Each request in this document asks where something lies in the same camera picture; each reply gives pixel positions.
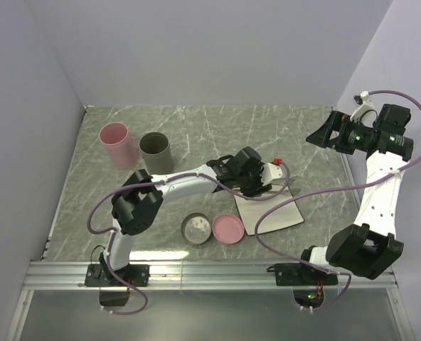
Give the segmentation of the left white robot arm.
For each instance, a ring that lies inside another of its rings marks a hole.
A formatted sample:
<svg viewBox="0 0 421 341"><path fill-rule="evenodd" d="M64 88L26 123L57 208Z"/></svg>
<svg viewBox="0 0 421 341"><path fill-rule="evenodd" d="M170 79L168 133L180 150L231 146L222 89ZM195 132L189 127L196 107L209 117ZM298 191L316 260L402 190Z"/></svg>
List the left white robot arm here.
<svg viewBox="0 0 421 341"><path fill-rule="evenodd" d="M193 170L149 175L135 171L126 181L127 190L112 196L112 217L117 223L112 245L100 255L101 276L111 286L124 282L134 237L152 226L161 206L184 197L238 189L245 197L259 197L272 189L282 171L249 146Z"/></svg>

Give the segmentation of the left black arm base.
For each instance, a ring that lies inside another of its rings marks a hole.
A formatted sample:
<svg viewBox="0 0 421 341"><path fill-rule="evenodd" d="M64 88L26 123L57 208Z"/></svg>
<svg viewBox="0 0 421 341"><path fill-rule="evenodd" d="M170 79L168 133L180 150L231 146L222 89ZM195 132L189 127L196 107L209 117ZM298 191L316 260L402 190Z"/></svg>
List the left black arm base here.
<svg viewBox="0 0 421 341"><path fill-rule="evenodd" d="M130 264L114 271L124 282L135 287L147 287L150 266ZM124 307L129 301L130 288L110 273L105 264L90 264L85 275L84 287L98 288L99 302L105 308Z"/></svg>

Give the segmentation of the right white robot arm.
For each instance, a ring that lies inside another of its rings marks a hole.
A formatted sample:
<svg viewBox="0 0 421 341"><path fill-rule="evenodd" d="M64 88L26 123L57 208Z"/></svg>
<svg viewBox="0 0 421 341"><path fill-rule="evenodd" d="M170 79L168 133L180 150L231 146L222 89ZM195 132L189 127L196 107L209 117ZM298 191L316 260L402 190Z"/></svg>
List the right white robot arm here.
<svg viewBox="0 0 421 341"><path fill-rule="evenodd" d="M301 282L314 283L325 265L373 280L400 258L404 244L396 239L395 211L403 179L401 167L408 164L414 146L413 140L403 135L410 118L408 108L385 104L368 127L332 111L307 137L307 142L339 153L365 152L368 186L354 222L337 232L327 247L304 250L306 261L297 266Z"/></svg>

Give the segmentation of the metal tongs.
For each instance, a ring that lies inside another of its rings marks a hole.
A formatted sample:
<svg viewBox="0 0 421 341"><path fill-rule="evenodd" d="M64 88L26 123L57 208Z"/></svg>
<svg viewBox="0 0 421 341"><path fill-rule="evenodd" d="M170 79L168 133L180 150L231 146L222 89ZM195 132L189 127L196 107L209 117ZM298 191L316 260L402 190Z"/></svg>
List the metal tongs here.
<svg viewBox="0 0 421 341"><path fill-rule="evenodd" d="M216 186L210 193L218 193L226 191L236 197L245 200L266 201L280 195L296 195L300 193L300 189L290 189L288 182L270 183L267 185L258 182L227 181L226 183L217 182Z"/></svg>

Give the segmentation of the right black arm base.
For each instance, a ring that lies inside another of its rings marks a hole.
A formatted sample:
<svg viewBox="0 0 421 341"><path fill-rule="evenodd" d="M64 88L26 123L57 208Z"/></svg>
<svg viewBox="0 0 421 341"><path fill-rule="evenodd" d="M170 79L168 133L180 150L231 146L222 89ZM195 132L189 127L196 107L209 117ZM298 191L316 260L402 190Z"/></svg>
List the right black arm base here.
<svg viewBox="0 0 421 341"><path fill-rule="evenodd" d="M326 274L304 264L274 264L267 269L275 275L276 286L291 286L295 302L301 309L322 307L325 300L324 287L336 286L337 275Z"/></svg>

